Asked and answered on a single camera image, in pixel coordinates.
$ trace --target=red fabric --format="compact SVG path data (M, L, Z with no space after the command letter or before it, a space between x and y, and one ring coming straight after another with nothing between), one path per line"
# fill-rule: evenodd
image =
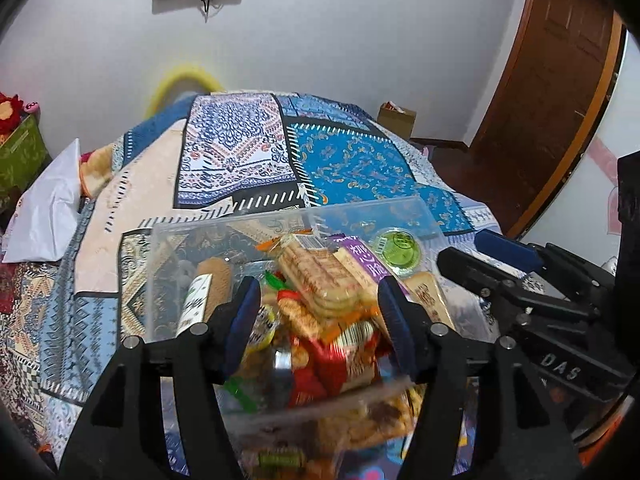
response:
M0 263L0 314L11 314L14 310L14 275L17 264Z
M0 103L9 101L11 103L11 115L6 119L0 119L0 134L10 134L20 125L20 110L23 101L17 95L9 98L0 92Z
M89 157L92 155L92 153L93 152L86 152L86 153L83 153L82 155L80 155L80 163L82 164L82 163L88 161Z

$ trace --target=pink wall decal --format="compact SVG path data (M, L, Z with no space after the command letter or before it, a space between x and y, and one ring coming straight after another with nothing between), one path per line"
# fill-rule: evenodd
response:
M619 235L622 232L622 224L618 220L618 159L598 137L594 137L589 144L587 155L593 159L614 186L607 204L609 219L607 233Z

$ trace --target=white plastic bag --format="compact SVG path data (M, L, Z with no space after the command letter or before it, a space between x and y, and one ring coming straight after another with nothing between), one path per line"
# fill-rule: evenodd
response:
M4 263L55 262L78 226L80 142L74 140L21 197L10 221Z

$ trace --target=patterned quilt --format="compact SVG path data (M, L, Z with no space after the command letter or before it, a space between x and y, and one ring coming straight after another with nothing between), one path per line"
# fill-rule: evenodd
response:
M57 460L121 337L144 335L156 222L419 195L451 245L473 248L476 230L498 230L485 205L363 110L306 94L189 98L98 154L111 165L84 182L98 184L59 267L28 264L14 312L0 319L0 376L20 383L2 400L11 392L34 444L51 444Z

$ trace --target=barcode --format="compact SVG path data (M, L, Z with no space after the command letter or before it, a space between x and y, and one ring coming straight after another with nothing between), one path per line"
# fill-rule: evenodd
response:
M377 243L377 245L376 245L376 249L375 249L375 251L376 251L378 254L382 254L382 251L384 251L384 250L385 250L385 247L386 247L386 238L385 238L385 237L381 237L381 238L378 240L378 243Z
M204 311L209 296L212 274L201 274L196 276L187 292L180 319L178 320L178 330L176 335L180 335L186 328L194 323L204 320Z
M325 248L322 240L316 235L294 235L294 237L303 249L317 251Z
M352 324L342 332L334 344L339 348L359 347L369 341L371 336L373 336L373 326L371 323L369 321L360 321Z

